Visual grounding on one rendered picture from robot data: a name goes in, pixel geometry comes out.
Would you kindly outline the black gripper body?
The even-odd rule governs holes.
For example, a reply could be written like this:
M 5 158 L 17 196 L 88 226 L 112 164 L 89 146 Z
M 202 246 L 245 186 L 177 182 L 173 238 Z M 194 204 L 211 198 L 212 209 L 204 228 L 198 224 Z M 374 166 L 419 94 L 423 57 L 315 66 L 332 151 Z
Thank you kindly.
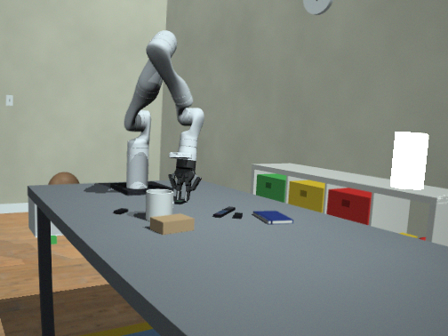
M 175 175 L 178 179 L 179 173 L 182 173 L 181 181 L 185 182 L 185 174 L 188 174 L 188 183 L 195 177 L 196 161 L 187 159 L 177 159 Z

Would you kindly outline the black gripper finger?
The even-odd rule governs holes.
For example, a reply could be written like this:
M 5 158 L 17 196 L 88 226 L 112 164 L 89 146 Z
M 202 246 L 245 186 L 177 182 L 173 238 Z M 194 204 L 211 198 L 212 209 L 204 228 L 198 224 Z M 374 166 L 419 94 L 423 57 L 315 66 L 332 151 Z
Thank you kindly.
M 185 185 L 186 185 L 186 192 L 185 192 L 185 202 L 187 202 L 190 198 L 190 192 L 193 190 L 196 190 L 196 187 L 198 186 L 200 180 L 202 179 L 201 177 L 198 177 L 197 175 L 194 176 L 195 177 L 195 181 L 191 187 L 191 181 L 188 183 L 188 174 L 185 174 Z
M 181 199 L 181 188 L 182 188 L 182 185 L 183 185 L 183 182 L 180 182 L 181 181 L 181 177 L 182 177 L 182 173 L 179 173 L 177 184 L 176 184 L 176 181 L 175 181 L 175 173 L 169 174 L 168 176 L 169 176 L 170 182 L 172 184 L 172 188 L 177 190 L 176 199 L 180 200 Z

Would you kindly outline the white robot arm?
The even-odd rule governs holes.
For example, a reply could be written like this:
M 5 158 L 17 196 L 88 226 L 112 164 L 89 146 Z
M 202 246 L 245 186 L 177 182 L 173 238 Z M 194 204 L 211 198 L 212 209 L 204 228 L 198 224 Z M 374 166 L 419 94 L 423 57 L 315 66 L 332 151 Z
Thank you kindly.
M 204 112 L 200 108 L 188 108 L 193 103 L 192 95 L 186 82 L 179 78 L 172 67 L 171 57 L 176 49 L 177 39 L 167 30 L 155 34 L 148 43 L 148 62 L 140 73 L 124 118 L 127 131 L 141 132 L 139 137 L 127 143 L 127 188 L 148 188 L 151 115 L 142 109 L 156 99 L 163 80 L 176 104 L 179 123 L 190 126 L 188 131 L 180 134 L 178 152 L 169 153 L 169 157 L 196 161 L 197 139 L 204 123 Z

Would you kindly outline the tan rectangular block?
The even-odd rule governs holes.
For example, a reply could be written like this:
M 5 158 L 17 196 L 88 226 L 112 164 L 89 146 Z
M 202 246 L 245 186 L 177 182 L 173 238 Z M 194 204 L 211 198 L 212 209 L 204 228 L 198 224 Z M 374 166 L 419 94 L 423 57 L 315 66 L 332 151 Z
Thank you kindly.
M 184 214 L 150 217 L 150 229 L 161 235 L 194 230 L 195 219 Z

